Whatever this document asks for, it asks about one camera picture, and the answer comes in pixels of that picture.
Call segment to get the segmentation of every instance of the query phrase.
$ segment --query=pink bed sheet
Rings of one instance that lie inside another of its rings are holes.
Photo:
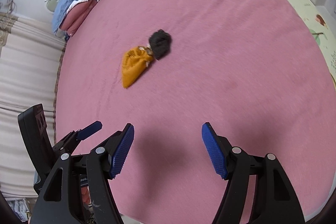
[[[123,53],[160,28],[171,53],[124,89]],[[307,216],[334,178],[335,110],[325,60],[286,0],[101,0],[65,51],[57,140],[100,120],[76,150],[87,153],[132,123],[133,145],[110,184],[120,212],[145,224],[205,224],[226,187],[201,138],[210,122],[250,154],[274,153]]]

